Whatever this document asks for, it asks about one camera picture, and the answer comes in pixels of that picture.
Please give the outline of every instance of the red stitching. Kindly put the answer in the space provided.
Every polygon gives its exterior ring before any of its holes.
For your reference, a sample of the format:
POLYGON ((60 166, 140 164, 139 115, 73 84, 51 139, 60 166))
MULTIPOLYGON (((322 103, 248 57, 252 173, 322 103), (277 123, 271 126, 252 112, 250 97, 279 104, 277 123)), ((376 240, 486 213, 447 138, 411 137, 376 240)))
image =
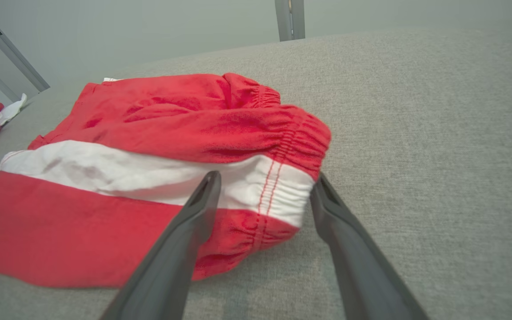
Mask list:
POLYGON ((268 202, 268 211, 266 212, 266 216, 264 218, 264 228, 262 229, 262 239, 260 240, 260 243, 258 244, 258 249, 262 245, 262 240, 264 239, 266 229, 268 228, 268 214, 270 213, 270 209, 272 208, 272 200, 274 199, 274 191, 276 191, 276 186, 278 185, 278 180, 280 179, 280 169, 282 168, 284 162, 286 161, 286 158, 287 158, 288 153, 290 152, 290 149, 293 147, 293 140, 297 139, 297 131, 301 128, 301 126, 303 125, 303 122, 305 122, 305 121, 302 118, 301 122, 297 126, 297 129, 290 132, 291 136, 288 138, 289 141, 287 142, 287 144, 282 145, 282 146, 286 146, 286 150, 285 151, 282 150, 282 159, 280 161, 278 161, 280 163, 280 166, 278 168, 278 174, 276 175, 276 181, 274 183, 274 187, 272 188, 272 192, 270 194, 270 201, 268 202))
POLYGON ((14 154, 11 154, 10 156, 8 156, 7 158, 3 158, 2 161, 0 162, 0 166, 3 166, 5 162, 7 162, 9 159, 13 158, 14 156, 20 154, 20 153, 23 153, 25 151, 29 151, 29 150, 19 150, 17 152, 15 152, 14 154))
POLYGON ((274 167, 274 159, 272 159, 272 164, 270 165, 270 169, 268 170, 268 174, 266 175, 266 180, 264 181, 264 188, 262 189, 262 194, 260 194, 260 201, 258 202, 258 216, 256 218, 256 232, 254 233, 254 237, 252 238, 252 243, 250 244, 251 250, 254 250, 254 243, 256 242, 256 237, 258 236, 258 229, 260 229, 260 207, 262 205, 262 199, 264 198, 264 193, 266 192, 266 186, 268 186, 268 180, 270 179, 270 173, 272 173, 272 168, 274 167))

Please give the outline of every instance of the gray fabric surface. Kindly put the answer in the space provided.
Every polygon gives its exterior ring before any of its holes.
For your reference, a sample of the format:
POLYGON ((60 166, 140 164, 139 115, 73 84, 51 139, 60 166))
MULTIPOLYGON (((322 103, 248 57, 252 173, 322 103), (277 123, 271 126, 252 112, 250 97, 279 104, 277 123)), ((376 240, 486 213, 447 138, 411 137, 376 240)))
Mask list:
MULTIPOLYGON (((512 319, 512 22, 365 32, 157 61, 108 77, 236 72, 332 130, 323 172, 433 319, 512 319)), ((85 81, 0 134, 0 158, 51 130, 85 81)), ((0 319, 97 319, 115 290, 0 276, 0 319)), ((191 286, 185 319, 343 319, 309 211, 293 240, 191 286)))

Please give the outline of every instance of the seam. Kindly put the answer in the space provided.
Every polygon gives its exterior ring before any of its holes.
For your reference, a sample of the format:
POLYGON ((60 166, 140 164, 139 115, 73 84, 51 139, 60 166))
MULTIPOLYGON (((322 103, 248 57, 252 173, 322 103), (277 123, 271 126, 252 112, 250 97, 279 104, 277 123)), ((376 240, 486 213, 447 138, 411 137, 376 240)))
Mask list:
POLYGON ((270 180, 270 174, 272 173, 272 168, 274 167, 274 163, 276 162, 276 156, 272 159, 272 164, 268 169, 268 174, 266 175, 266 180, 264 181, 264 188, 262 188, 262 194, 260 194, 260 201, 258 202, 258 215, 256 216, 256 231, 254 232, 254 237, 252 237, 252 243, 250 244, 250 251, 255 250, 256 238, 258 237, 258 229, 260 229, 260 208, 262 207, 262 200, 264 199, 264 193, 266 193, 266 187, 268 186, 268 181, 270 180))
POLYGON ((263 85, 260 85, 258 87, 258 100, 256 100, 256 108, 258 108, 260 106, 261 102, 262 102, 262 95, 263 95, 262 92, 264 91, 262 89, 263 87, 264 87, 263 85))
POLYGON ((260 195, 260 203, 258 204, 258 218, 256 220, 256 233, 254 235, 254 239, 252 241, 252 247, 251 251, 258 251, 260 247, 262 246, 262 242, 264 240, 264 235, 266 233, 266 229, 268 228, 268 215, 270 213, 270 209, 272 208, 272 202, 274 201, 274 194, 276 191, 276 187, 278 185, 278 180, 280 178, 279 173, 280 170, 286 161, 287 155, 290 153, 290 151, 293 149, 293 142, 297 140, 297 134, 301 129, 301 126, 305 122, 304 117, 300 117, 299 121, 297 121, 297 125, 293 130, 287 130, 284 133, 284 137, 282 138, 282 142, 280 142, 280 150, 274 155, 274 158, 272 159, 272 166, 270 166, 270 170, 268 171, 268 176, 266 176, 266 182, 264 183, 264 190, 262 191, 262 194, 260 195), (262 205, 262 200, 264 198, 264 193, 266 192, 266 186, 268 184, 268 181, 270 180, 270 173, 272 171, 272 168, 274 164, 279 162, 278 167, 278 174, 276 175, 276 178, 274 179, 274 187, 272 187, 272 191, 270 192, 270 200, 268 201, 268 210, 266 211, 266 215, 262 215, 262 212, 260 210, 262 205), (260 217, 264 218, 264 226, 262 228, 262 231, 259 231, 260 229, 260 217))

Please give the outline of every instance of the gray table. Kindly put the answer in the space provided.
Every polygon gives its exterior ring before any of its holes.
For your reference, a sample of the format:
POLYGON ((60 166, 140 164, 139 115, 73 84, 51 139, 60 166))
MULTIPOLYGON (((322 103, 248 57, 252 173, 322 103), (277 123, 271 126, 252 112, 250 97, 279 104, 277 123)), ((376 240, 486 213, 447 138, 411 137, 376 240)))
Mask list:
MULTIPOLYGON (((236 72, 333 132, 323 171, 434 319, 512 319, 512 21, 365 32, 163 60, 108 77, 236 72)), ((89 77, 0 134, 0 159, 53 129, 89 77)), ((0 319, 97 319, 115 290, 0 276, 0 319)), ((185 319, 342 319, 308 212, 283 245, 194 283, 185 319)))

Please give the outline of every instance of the white stripe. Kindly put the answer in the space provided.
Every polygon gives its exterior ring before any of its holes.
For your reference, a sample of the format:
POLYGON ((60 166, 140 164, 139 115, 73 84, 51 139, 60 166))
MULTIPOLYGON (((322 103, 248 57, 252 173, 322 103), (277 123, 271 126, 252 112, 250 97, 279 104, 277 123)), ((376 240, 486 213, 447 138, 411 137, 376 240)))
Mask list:
POLYGON ((314 184, 306 172, 263 155, 232 164, 203 164, 72 140, 11 152, 0 170, 102 195, 177 205, 187 202, 207 172, 219 170, 219 208, 268 214, 295 227, 301 227, 314 184))

